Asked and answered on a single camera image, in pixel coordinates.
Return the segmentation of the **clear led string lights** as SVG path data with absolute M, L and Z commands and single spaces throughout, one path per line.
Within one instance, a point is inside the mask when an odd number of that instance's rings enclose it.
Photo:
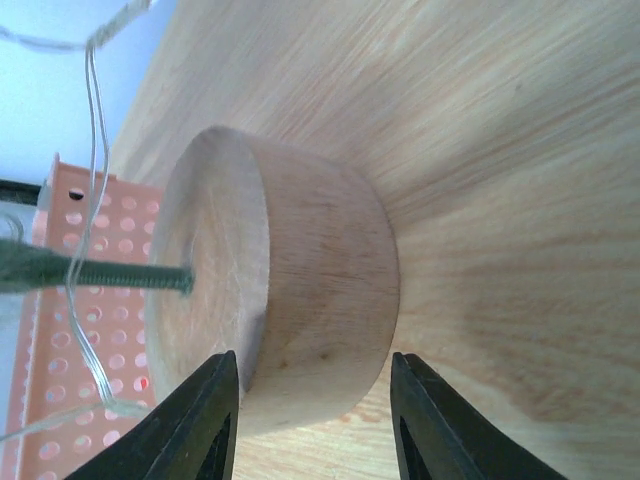
M 67 255 L 76 260 L 90 260 L 88 258 L 88 252 L 91 244 L 92 228 L 104 202 L 111 164 L 110 145 L 96 69 L 96 52 L 103 48 L 138 17 L 149 11 L 153 5 L 154 3 L 152 1 L 127 2 L 110 20 L 100 25 L 82 43 L 28 36 L 14 32 L 6 27 L 1 28 L 1 38 L 3 40 L 27 49 L 45 53 L 84 53 L 85 88 L 91 129 L 91 154 L 89 184 L 86 190 L 87 212 L 83 216 L 84 228 L 78 235 L 74 253 Z M 49 430 L 74 420 L 87 412 L 93 412 L 100 408 L 109 410 L 122 418 L 142 419 L 150 412 L 150 409 L 144 405 L 115 396 L 106 370 L 78 319 L 76 308 L 76 289 L 78 287 L 81 286 L 68 285 L 47 289 L 62 288 L 64 290 L 67 302 L 69 328 L 79 347 L 82 360 L 91 373 L 99 401 L 94 404 L 57 412 L 44 419 L 26 424 L 14 432 L 3 435 L 1 437 L 2 443 L 6 443 L 14 438 L 22 438 L 30 434 Z

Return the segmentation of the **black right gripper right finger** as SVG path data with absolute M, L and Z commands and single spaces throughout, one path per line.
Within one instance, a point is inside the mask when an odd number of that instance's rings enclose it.
M 390 403 L 402 479 L 559 480 L 416 354 L 392 356 Z

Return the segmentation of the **round wooden tree base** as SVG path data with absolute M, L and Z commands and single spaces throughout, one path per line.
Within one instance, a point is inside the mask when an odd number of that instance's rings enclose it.
M 210 356 L 233 351 L 239 431 L 336 419 L 372 388 L 400 304 L 396 241 L 354 170 L 227 127 L 178 159 L 149 260 L 188 267 L 192 291 L 145 296 L 157 401 Z

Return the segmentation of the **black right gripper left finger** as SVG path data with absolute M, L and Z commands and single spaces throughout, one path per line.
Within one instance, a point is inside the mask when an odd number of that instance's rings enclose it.
M 239 415 L 235 353 L 215 354 L 68 480 L 228 480 Z

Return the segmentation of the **small green christmas tree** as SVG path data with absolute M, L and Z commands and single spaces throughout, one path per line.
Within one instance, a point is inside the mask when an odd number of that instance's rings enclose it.
M 1 238 L 1 292 L 21 294 L 62 286 L 174 290 L 189 294 L 195 275 L 189 267 L 76 260 L 23 241 L 24 228 L 13 215 L 2 214 L 10 233 Z

